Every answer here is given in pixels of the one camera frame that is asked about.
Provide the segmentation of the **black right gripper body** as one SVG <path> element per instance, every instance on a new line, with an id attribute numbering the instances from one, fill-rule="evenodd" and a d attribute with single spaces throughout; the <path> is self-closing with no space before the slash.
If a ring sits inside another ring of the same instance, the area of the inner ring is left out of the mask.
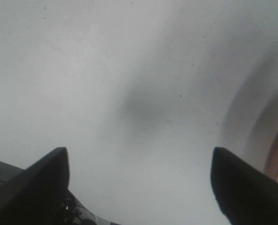
<path id="1" fill-rule="evenodd" d="M 0 185 L 14 178 L 23 169 L 0 161 Z M 62 225 L 96 225 L 95 214 L 86 209 L 80 201 L 68 190 L 63 203 Z"/>

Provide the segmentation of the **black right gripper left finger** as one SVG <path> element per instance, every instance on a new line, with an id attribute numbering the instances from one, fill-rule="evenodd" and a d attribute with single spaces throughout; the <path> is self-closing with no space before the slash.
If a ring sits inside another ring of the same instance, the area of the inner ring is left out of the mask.
<path id="1" fill-rule="evenodd" d="M 68 152 L 58 147 L 0 186 L 0 225 L 57 224 L 68 184 Z"/>

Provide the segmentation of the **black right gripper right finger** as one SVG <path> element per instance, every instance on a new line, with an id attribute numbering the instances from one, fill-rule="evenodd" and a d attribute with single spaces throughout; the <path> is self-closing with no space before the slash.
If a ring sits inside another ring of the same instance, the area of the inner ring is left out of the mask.
<path id="1" fill-rule="evenodd" d="M 210 182 L 232 225 L 278 225 L 278 183 L 231 151 L 214 148 Z"/>

